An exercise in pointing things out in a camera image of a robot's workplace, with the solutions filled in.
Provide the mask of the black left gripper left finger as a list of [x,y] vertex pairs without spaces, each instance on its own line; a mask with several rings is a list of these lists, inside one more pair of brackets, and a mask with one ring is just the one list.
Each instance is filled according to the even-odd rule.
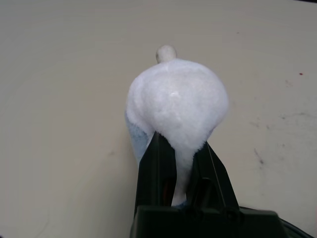
[[175,151],[156,132],[139,164],[135,205],[171,206],[175,186]]

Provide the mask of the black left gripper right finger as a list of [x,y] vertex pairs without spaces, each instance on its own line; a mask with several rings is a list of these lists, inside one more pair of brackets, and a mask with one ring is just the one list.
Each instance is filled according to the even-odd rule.
[[239,210],[227,170],[207,142],[194,155],[190,205],[217,211]]

